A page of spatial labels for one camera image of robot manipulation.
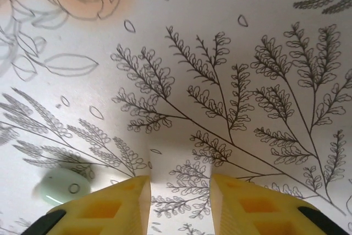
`square hole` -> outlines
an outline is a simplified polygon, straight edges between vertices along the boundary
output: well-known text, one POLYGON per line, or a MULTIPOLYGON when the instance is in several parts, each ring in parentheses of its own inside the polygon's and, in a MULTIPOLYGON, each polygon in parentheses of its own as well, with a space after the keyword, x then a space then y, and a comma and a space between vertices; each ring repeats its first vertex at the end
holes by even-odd
POLYGON ((291 222, 258 221, 254 225, 260 235, 302 235, 291 222))
POLYGON ((102 227, 70 228, 66 229, 63 235, 99 235, 102 230, 102 227))
POLYGON ((121 206, 116 201, 96 201, 90 204, 81 218, 113 218, 121 206))
POLYGON ((239 202, 247 213, 279 211, 275 205, 266 198, 242 198, 239 202))
POLYGON ((134 184, 126 185, 123 189, 124 190, 133 190, 135 188, 134 184))
POLYGON ((226 185, 231 188, 240 188, 241 186, 232 182, 227 182, 226 185))

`floral wallpaper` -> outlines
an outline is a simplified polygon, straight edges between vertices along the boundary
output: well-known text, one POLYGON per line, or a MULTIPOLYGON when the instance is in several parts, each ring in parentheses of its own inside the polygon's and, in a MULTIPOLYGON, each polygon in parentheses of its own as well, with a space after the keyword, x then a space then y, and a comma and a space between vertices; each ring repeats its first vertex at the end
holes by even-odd
POLYGON ((0 234, 50 209, 57 167, 93 190, 149 174, 149 235, 214 234, 211 172, 352 233, 351 6, 0 0, 0 234))

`yellow plastic part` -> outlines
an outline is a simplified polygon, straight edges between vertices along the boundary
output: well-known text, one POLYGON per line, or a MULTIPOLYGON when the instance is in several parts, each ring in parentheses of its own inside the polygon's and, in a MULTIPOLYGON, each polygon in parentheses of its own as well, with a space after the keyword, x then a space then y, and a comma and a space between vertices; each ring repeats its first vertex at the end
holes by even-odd
POLYGON ((324 235, 297 208, 311 204, 233 177, 213 174, 210 202, 216 235, 324 235))
POLYGON ((48 235, 146 235, 150 180, 138 176, 53 208, 66 215, 48 235))

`black rubber pad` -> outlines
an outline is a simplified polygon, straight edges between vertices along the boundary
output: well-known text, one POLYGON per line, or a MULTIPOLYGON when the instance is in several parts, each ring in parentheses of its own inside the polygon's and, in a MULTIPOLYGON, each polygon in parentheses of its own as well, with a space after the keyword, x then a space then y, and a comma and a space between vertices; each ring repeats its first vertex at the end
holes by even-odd
POLYGON ((306 206, 300 206, 298 210, 324 231, 326 235, 348 235, 346 231, 340 228, 340 226, 325 216, 322 212, 306 206))
POLYGON ((34 222, 22 235, 46 235, 65 214, 63 209, 50 212, 34 222))

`green pebble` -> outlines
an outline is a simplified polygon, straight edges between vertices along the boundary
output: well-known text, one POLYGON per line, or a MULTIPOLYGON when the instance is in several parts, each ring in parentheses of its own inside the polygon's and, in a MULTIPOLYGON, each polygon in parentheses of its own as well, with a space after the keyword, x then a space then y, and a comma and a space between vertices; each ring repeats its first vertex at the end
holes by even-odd
POLYGON ((90 191, 90 183, 86 178, 63 168, 48 172, 39 186, 41 198, 53 206, 79 199, 90 191))

